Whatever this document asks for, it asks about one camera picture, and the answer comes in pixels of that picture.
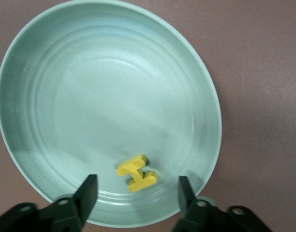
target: light green plate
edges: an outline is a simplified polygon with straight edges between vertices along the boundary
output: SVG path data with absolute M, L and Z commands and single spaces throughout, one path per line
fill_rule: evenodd
M 74 0 L 30 21 L 0 69 L 0 128 L 14 162 L 47 200 L 98 174 L 89 222 L 139 227 L 179 211 L 177 183 L 207 183 L 221 143 L 216 90 L 199 55 L 156 15 Z M 158 182 L 135 193 L 119 164 L 146 155 Z

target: brown surface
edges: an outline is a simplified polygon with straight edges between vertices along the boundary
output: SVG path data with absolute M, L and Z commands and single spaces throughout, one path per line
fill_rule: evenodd
M 34 16 L 63 0 L 0 0 L 0 64 Z M 296 231 L 296 1 L 128 0 L 178 29 L 200 54 L 222 108 L 222 148 L 202 192 L 221 209 L 241 204 L 273 231 Z M 0 214 L 48 203 L 15 167 L 0 134 Z M 130 230 L 169 232 L 180 215 Z

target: plate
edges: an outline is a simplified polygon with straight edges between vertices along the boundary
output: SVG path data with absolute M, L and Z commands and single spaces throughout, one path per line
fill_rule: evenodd
M 221 113 L 199 55 L 140 7 L 73 0 L 41 13 L 15 37 L 0 69 L 0 128 L 27 181 L 48 201 L 88 174 L 99 192 L 89 222 L 153 224 L 179 211 L 178 176 L 196 193 L 221 144 Z M 144 154 L 156 184 L 129 192 L 118 166 Z

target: yellow block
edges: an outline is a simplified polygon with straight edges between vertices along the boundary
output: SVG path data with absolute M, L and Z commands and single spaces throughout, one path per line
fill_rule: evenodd
M 136 192 L 144 189 L 157 182 L 158 175 L 156 172 L 151 171 L 146 174 L 141 170 L 146 165 L 147 158 L 144 155 L 139 155 L 129 161 L 119 165 L 117 173 L 120 176 L 130 174 L 133 178 L 129 182 L 129 190 Z

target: brown table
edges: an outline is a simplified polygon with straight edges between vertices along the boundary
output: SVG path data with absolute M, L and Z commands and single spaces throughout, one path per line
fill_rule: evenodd
M 63 0 L 0 0 L 0 64 L 19 30 Z M 220 209 L 241 204 L 273 231 L 296 232 L 296 0 L 128 0 L 178 29 L 200 54 L 222 109 L 222 147 L 202 192 Z M 43 199 L 11 160 L 0 133 L 0 214 Z M 169 232 L 177 214 L 135 229 Z

